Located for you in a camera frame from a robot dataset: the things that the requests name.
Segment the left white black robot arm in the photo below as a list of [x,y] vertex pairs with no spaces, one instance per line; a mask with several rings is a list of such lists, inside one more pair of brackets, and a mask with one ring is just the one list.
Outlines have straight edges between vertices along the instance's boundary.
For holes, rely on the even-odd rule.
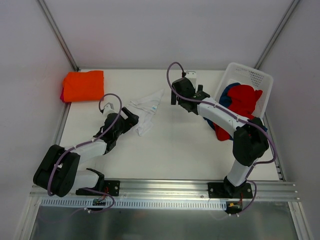
[[54,144],[49,147],[34,176],[33,183],[47,190],[49,196],[101,195],[105,192],[105,175],[93,168],[80,170],[79,165],[108,154],[118,138],[139,122],[139,116],[126,107],[116,113],[112,108],[102,110],[104,125],[91,140],[70,148]]

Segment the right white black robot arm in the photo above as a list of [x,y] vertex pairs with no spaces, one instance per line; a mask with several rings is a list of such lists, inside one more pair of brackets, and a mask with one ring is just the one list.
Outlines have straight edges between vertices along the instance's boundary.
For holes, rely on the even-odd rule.
[[230,198],[239,195],[253,164],[269,149],[267,135],[260,118],[246,119],[232,113],[204,91],[196,91],[192,82],[182,77],[171,84],[171,103],[178,103],[189,113],[199,115],[221,127],[233,140],[235,158],[223,180],[221,192]]

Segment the white t shirt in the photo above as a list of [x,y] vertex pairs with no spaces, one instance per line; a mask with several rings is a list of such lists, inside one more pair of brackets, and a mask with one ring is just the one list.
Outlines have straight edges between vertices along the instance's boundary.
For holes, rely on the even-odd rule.
[[145,97],[131,100],[126,108],[138,116],[138,123],[133,127],[137,134],[142,137],[154,126],[152,118],[157,112],[165,93],[164,89],[158,90]]

